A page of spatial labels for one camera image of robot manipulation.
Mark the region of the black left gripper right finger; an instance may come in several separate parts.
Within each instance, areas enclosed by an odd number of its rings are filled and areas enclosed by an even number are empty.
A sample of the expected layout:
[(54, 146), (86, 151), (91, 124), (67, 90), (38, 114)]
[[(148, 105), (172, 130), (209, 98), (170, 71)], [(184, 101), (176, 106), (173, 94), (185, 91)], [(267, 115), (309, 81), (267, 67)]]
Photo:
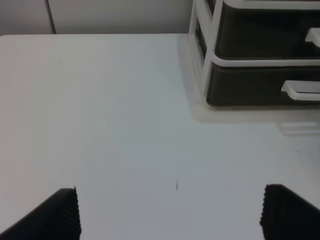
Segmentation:
[(318, 240), (320, 209), (282, 184), (268, 184), (259, 224), (265, 240)]

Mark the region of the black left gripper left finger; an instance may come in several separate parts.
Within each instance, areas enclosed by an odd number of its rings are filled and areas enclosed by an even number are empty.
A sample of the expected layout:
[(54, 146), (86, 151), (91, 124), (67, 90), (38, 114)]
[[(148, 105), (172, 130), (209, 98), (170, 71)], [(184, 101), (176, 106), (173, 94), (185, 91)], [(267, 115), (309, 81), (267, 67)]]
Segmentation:
[(2, 240), (79, 240), (77, 189), (61, 188), (0, 234)]

